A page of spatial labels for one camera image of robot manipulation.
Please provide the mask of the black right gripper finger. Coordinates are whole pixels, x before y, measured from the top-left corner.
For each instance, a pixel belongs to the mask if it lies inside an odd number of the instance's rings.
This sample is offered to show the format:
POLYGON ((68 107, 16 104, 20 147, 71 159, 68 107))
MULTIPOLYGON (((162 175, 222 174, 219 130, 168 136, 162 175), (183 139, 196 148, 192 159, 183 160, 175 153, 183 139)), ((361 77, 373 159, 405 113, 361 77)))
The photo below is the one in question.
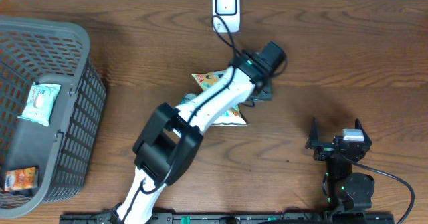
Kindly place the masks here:
POLYGON ((319 146, 320 139, 318 133, 318 121, 316 118, 313 118, 310 133, 305 144, 305 149, 316 149, 319 146))
POLYGON ((364 143, 369 146, 372 146, 372 140, 370 139, 368 134, 365 132, 360 120, 357 118, 354 123, 355 123, 355 128, 362 132, 362 135, 364 136, 364 143))

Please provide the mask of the yellow snack bag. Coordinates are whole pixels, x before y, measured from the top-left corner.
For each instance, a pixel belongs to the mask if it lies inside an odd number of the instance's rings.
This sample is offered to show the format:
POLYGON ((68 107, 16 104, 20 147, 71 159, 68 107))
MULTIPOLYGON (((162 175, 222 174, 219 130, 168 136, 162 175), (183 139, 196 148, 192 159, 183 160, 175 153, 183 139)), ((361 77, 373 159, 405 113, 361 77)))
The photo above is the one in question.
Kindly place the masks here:
MULTIPOLYGON (((217 81, 219 81, 226 73, 225 70, 208 72, 206 74, 191 74, 198 83, 202 91, 207 90, 217 81)), ((247 122, 243 119, 238 105, 234 105, 218 117, 214 122, 214 126, 246 126, 247 122)))

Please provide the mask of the blue clear plastic bottle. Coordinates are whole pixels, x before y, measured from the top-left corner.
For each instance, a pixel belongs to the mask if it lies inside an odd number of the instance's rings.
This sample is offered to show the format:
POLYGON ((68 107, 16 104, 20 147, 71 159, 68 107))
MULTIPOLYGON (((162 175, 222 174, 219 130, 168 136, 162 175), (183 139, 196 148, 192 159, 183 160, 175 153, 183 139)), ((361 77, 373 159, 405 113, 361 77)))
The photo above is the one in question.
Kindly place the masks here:
POLYGON ((181 104, 194 104, 194 99, 197 97, 194 93, 186 93, 181 100, 181 104))

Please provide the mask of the green wet wipes pack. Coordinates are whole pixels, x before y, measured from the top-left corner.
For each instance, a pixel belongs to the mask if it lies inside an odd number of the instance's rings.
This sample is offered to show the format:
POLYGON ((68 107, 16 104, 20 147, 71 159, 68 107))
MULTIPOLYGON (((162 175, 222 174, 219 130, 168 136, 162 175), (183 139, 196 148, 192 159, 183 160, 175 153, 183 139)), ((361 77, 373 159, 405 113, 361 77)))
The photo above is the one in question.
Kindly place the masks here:
POLYGON ((38 84, 34 82, 28 93, 23 112, 18 118, 48 127, 60 90, 60 84, 38 84))

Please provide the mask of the orange tissue pack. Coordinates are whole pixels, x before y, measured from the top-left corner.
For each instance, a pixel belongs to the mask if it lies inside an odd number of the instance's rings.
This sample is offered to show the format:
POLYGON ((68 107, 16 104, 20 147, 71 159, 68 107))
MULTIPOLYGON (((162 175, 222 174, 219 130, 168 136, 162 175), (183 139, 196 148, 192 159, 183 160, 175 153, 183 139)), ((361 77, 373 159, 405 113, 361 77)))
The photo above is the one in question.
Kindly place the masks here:
POLYGON ((6 172, 4 191, 22 191, 38 187, 39 169, 27 167, 6 172))

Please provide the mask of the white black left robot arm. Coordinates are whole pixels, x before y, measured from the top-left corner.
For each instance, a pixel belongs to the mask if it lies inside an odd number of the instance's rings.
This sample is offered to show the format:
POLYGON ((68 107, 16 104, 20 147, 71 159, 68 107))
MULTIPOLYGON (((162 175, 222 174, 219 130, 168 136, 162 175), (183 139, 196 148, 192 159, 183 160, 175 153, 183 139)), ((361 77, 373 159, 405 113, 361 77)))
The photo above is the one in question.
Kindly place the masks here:
POLYGON ((196 98, 171 107, 161 104, 132 147, 135 177, 130 192, 116 210, 119 223, 146 223, 163 189, 190 167, 212 123, 234 105, 263 88, 286 60, 267 51, 234 58, 223 77, 196 98))

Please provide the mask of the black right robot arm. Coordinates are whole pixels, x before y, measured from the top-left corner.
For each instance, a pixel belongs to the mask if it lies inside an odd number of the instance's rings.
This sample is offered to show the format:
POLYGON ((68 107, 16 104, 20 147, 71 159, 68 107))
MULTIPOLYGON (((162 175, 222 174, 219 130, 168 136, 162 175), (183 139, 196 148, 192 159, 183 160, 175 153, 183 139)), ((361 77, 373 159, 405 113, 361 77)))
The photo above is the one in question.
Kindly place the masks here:
POLYGON ((313 159, 326 163, 323 192, 328 209, 322 213, 327 223, 366 223, 365 211, 372 207, 375 180, 372 176, 354 172, 352 166, 362 160, 372 146, 360 120, 354 128, 345 128, 331 142, 322 142, 318 122, 314 118, 305 145, 314 151, 313 159))

